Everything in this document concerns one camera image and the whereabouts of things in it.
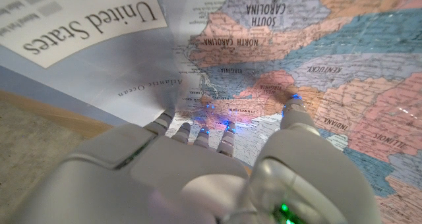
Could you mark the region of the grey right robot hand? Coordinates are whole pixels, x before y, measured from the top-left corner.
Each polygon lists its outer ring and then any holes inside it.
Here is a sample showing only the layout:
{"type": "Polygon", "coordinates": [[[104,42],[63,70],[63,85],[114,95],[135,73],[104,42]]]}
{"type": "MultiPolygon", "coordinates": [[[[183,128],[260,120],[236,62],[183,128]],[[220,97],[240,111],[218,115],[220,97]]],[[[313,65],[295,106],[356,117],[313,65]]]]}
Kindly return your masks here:
{"type": "Polygon", "coordinates": [[[248,173],[234,159],[236,127],[216,150],[202,128],[166,136],[174,112],[82,143],[31,193],[11,223],[380,223],[369,182],[316,129],[301,98],[248,173]]]}

